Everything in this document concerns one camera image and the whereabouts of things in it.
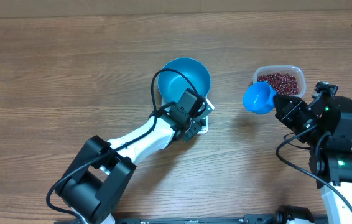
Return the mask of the blue plastic measuring scoop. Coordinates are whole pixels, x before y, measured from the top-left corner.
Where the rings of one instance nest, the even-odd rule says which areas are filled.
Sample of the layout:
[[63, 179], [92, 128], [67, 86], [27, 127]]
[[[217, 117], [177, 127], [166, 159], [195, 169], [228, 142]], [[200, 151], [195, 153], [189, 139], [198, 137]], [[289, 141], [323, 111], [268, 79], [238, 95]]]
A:
[[245, 92], [244, 107], [255, 114], [267, 114], [274, 108], [273, 97], [277, 94], [268, 82], [256, 82]]

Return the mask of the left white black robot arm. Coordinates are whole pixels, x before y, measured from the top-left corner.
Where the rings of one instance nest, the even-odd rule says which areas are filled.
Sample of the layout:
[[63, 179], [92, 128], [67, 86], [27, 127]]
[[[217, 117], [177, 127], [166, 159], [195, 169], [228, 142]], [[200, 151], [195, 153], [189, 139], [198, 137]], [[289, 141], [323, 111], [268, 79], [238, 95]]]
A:
[[174, 141], [189, 141], [213, 109], [188, 88], [177, 102], [154, 108], [147, 123], [131, 133], [108, 141], [89, 138], [50, 190], [69, 206], [74, 223], [114, 223], [111, 214], [138, 163]]

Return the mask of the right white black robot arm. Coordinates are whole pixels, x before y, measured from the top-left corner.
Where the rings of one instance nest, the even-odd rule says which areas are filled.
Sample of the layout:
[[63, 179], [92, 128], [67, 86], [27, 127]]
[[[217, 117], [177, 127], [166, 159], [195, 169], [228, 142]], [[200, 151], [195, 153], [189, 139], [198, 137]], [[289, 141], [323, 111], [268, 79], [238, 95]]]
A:
[[276, 118], [309, 146], [309, 169], [276, 156], [316, 180], [329, 223], [352, 223], [352, 99], [338, 96], [338, 86], [318, 82], [312, 102], [297, 96], [273, 97]]

